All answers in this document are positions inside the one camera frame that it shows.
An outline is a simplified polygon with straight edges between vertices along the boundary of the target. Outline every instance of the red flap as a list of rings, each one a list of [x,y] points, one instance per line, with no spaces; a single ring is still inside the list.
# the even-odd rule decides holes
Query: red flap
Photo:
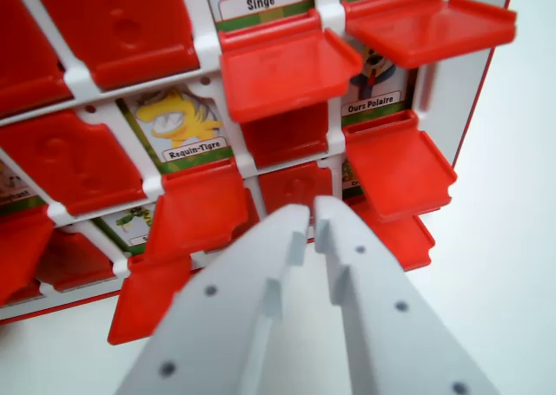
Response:
[[[54,223],[46,207],[0,222],[0,306],[33,279]]]
[[[111,345],[150,336],[191,275],[188,255],[157,264],[141,258],[129,260],[131,275],[123,282],[112,319]]]
[[[419,217],[413,215],[381,223],[365,201],[354,204],[352,209],[371,227],[404,270],[425,267],[431,263],[428,251],[434,246],[434,239]]]
[[[450,202],[452,166],[411,110],[344,128],[346,155],[380,221],[422,214]]]
[[[243,180],[226,159],[165,175],[166,194],[156,203],[145,257],[171,260],[223,247],[248,220]]]
[[[267,213],[287,204],[302,204],[312,214],[317,195],[332,195],[332,171],[312,161],[260,175],[259,186]]]
[[[145,197],[139,171],[110,129],[73,110],[1,127],[0,147],[70,214]]]
[[[113,278],[112,262],[80,233],[55,230],[38,263],[35,277],[57,291]]]
[[[71,98],[58,58],[21,0],[0,0],[0,115]]]
[[[360,0],[344,6],[346,32],[406,69],[515,37],[515,12],[473,0]]]
[[[242,132],[258,168],[326,152],[328,103],[243,123]]]
[[[41,2],[103,89],[199,68],[183,0]]]
[[[245,123],[324,102],[348,90],[361,56],[318,14],[221,33],[222,78],[232,120]]]

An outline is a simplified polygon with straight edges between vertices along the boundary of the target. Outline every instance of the white plastic piece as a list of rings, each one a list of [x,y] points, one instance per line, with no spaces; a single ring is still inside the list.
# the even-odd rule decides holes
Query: white plastic piece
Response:
[[[22,1],[66,69],[63,80],[71,94],[80,102],[98,98],[101,90],[96,86],[85,64],[73,54],[41,0]]]
[[[47,284],[46,282],[41,282],[38,287],[38,291],[46,297],[59,294],[59,292],[51,284]]]
[[[346,137],[341,131],[341,97],[328,100],[328,153],[339,155],[346,151]]]
[[[127,278],[129,276],[128,259],[118,246],[92,221],[81,221],[70,226],[63,227],[64,232],[80,233],[85,236],[98,250],[110,259],[114,264],[112,272],[117,277]]]
[[[321,15],[323,29],[329,28],[340,37],[346,35],[346,11],[340,0],[314,0],[314,6]]]
[[[216,250],[214,252],[193,252],[191,254],[191,270],[201,269],[207,267],[216,260],[222,251]]]
[[[201,68],[206,72],[220,69],[220,41],[210,11],[209,0],[183,0],[188,10],[193,44]]]
[[[22,301],[18,304],[10,306],[3,306],[0,308],[0,320],[10,319],[19,315],[36,313],[42,310],[48,310],[49,308],[53,308],[55,306],[71,304],[81,300],[86,300],[87,298],[104,295],[105,293],[113,293],[122,287],[122,283],[123,278],[112,278],[102,282],[97,282],[93,285],[72,288],[62,293],[56,292],[56,290],[51,293],[50,285],[41,284],[39,288],[41,293],[45,291],[49,295],[38,297],[34,300]]]
[[[341,200],[341,164],[343,163],[343,155],[330,156],[326,159],[317,161],[319,168],[328,168],[332,173],[332,196]]]
[[[255,394],[270,327],[282,315],[284,280],[303,261],[308,220],[307,207],[286,206],[196,275],[118,394]]]
[[[267,216],[267,208],[264,205],[264,198],[262,197],[261,186],[259,185],[259,180],[256,176],[247,178],[243,180],[243,186],[249,188],[251,192],[251,198],[253,198],[253,203],[257,209],[257,214],[259,215],[259,220],[264,219]]]
[[[317,197],[315,249],[341,306],[354,395],[495,394],[493,385],[342,201]]]
[[[109,127],[112,135],[141,174],[143,192],[150,201],[156,201],[164,194],[162,176],[120,109],[114,102],[98,102],[92,105],[91,111],[88,109],[90,108],[78,108],[76,113],[88,124],[105,124]]]

